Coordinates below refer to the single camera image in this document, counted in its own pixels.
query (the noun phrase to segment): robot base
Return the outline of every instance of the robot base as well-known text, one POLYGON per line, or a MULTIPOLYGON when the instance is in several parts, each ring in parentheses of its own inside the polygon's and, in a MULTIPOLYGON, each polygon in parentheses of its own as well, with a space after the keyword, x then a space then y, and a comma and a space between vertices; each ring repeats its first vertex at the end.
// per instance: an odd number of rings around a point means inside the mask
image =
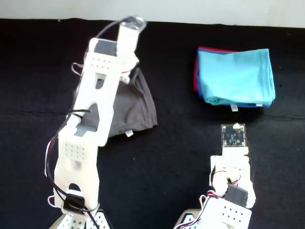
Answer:
MULTIPOLYGON (((99 209, 94 219, 99 225, 100 229, 112 229, 108 224, 102 209, 99 209)), ((89 219, 87 219, 87 221, 79 221, 73 216, 63 214, 49 229, 84 229, 85 225, 86 229, 95 229, 93 222, 89 219)))

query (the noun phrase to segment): blue towel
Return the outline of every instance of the blue towel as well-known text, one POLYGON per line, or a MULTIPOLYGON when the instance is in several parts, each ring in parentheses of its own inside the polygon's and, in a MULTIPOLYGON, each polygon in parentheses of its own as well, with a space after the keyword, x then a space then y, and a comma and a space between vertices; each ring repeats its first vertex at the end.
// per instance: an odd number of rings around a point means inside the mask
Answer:
POLYGON ((275 87, 268 49, 216 53, 198 50, 198 94, 212 105, 269 107, 275 87))

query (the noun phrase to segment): gray cloth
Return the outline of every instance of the gray cloth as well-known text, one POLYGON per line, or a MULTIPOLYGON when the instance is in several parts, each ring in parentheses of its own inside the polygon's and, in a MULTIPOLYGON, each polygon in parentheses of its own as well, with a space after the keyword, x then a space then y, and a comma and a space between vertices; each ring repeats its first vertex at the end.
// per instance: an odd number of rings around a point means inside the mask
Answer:
MULTIPOLYGON (((101 88, 103 81, 98 81, 97 88, 101 88)), ((76 135, 83 135, 87 130, 94 131, 99 123, 97 105, 86 113, 76 135)), ((131 73, 129 84, 120 82, 113 105, 114 115, 109 137, 124 134, 128 130, 141 131, 157 125, 157 114, 151 92, 140 68, 131 73)))

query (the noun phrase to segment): folded cloth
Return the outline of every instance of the folded cloth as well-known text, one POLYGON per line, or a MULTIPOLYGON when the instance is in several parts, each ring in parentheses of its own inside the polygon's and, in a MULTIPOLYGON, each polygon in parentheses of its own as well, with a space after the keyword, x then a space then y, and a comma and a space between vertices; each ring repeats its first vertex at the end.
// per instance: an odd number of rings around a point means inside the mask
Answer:
MULTIPOLYGON (((157 125, 153 97, 141 69, 134 69, 130 77, 129 84, 119 83, 109 137, 124 134, 129 130, 142 131, 157 125)), ((103 80, 97 82, 97 88, 102 85, 103 80)), ((84 135, 88 130, 96 131, 100 121, 97 105, 93 104, 89 110, 91 113, 85 113, 76 135, 84 135)))
POLYGON ((194 89, 212 105, 269 107, 275 99, 268 49, 245 52, 198 49, 194 89))

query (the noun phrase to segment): white wall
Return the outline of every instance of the white wall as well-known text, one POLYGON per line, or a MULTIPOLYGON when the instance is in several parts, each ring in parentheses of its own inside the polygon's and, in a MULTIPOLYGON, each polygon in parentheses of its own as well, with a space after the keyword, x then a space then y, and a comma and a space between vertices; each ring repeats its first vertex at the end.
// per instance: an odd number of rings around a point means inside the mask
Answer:
POLYGON ((305 28, 305 0, 0 0, 0 18, 148 21, 305 28))

